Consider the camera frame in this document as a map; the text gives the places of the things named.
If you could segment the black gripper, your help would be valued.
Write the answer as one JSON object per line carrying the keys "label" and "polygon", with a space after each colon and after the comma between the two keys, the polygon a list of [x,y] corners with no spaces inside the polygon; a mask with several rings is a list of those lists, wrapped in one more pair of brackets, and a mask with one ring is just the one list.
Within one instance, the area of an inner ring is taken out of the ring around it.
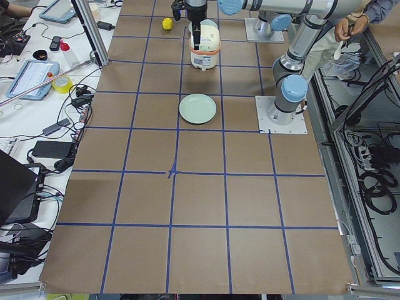
{"label": "black gripper", "polygon": [[174,0],[171,4],[172,15],[176,21],[181,19],[181,11],[187,11],[187,17],[192,22],[193,49],[198,50],[201,42],[201,21],[206,19],[206,0]]}

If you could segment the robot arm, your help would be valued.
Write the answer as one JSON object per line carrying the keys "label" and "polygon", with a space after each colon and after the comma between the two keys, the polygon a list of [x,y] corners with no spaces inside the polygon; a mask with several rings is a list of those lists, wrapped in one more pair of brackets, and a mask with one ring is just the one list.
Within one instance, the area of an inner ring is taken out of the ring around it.
{"label": "robot arm", "polygon": [[[173,1],[172,15],[176,21],[181,18],[181,11],[187,11],[191,21],[191,33],[194,49],[199,50],[201,42],[201,22],[207,18],[207,1]],[[253,1],[250,11],[258,11],[258,19],[253,26],[253,32],[261,37],[270,36],[275,31],[283,31],[292,21],[290,14],[267,12],[261,9],[261,1]]]}
{"label": "robot arm", "polygon": [[304,16],[296,37],[286,54],[273,66],[277,96],[266,109],[266,114],[277,125],[291,124],[298,105],[308,92],[308,84],[301,71],[314,42],[330,19],[341,19],[355,11],[361,1],[219,1],[219,9],[233,15],[242,9],[268,11]]}

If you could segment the person's hand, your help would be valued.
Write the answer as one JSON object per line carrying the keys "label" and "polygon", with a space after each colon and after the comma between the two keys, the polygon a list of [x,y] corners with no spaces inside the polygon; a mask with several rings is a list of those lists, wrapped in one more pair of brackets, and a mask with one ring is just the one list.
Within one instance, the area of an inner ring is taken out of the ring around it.
{"label": "person's hand", "polygon": [[337,42],[347,41],[351,37],[348,19],[343,18],[335,25],[334,37]]}

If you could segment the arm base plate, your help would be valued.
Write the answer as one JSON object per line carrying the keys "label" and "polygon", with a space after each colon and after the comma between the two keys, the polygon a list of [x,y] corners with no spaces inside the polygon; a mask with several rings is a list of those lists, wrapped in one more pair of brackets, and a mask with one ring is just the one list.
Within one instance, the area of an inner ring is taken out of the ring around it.
{"label": "arm base plate", "polygon": [[282,31],[273,31],[268,22],[258,18],[247,17],[244,19],[246,38],[252,43],[283,44],[284,35]]}
{"label": "arm base plate", "polygon": [[281,112],[275,106],[275,96],[256,96],[259,132],[263,134],[307,134],[300,104],[294,112]]}

